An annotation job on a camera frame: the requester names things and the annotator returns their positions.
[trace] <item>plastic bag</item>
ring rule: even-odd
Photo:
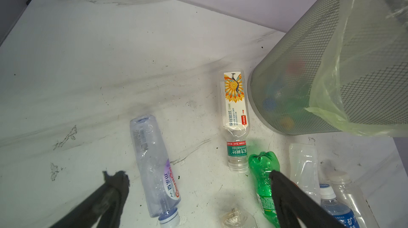
[[[408,0],[340,0],[307,111],[356,135],[408,135]]]

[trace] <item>purple bottle label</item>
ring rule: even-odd
[[[177,190],[176,181],[174,180],[173,172],[171,171],[169,160],[167,160],[166,166],[164,168],[163,184],[167,195],[171,199],[178,200],[180,198],[180,194]]]
[[[344,215],[334,215],[334,218],[337,219],[337,221],[339,221],[345,227],[360,228],[352,210]]]

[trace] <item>white marble surface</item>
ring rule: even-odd
[[[251,177],[228,171],[217,71],[260,62],[283,33],[174,0],[33,0],[0,47],[0,220],[48,227],[103,183],[131,180],[121,227],[156,227],[129,121],[156,116],[180,179],[181,227],[218,227],[232,204],[263,218]],[[248,150],[316,144],[324,170],[350,173],[381,228],[406,227],[408,178],[392,139],[347,133],[287,137],[249,108]]]

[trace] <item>red label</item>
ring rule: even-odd
[[[246,118],[247,118],[246,115],[242,115],[242,116],[241,116],[242,125],[246,125],[246,124],[247,124]]]
[[[239,145],[246,145],[246,141],[240,141],[240,142],[227,142],[227,146],[239,146]]]
[[[176,197],[179,197],[180,193],[177,190],[176,181],[174,180],[174,176],[173,176],[173,172],[171,171],[171,168],[170,168],[170,177],[171,177],[171,180],[173,181],[174,189],[176,190]]]

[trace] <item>green bottle label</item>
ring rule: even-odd
[[[276,214],[275,204],[273,203],[271,196],[260,196],[259,194],[256,195],[258,196],[259,204],[261,205],[261,208],[265,214]]]
[[[227,152],[229,156],[246,156],[246,141],[227,142]]]

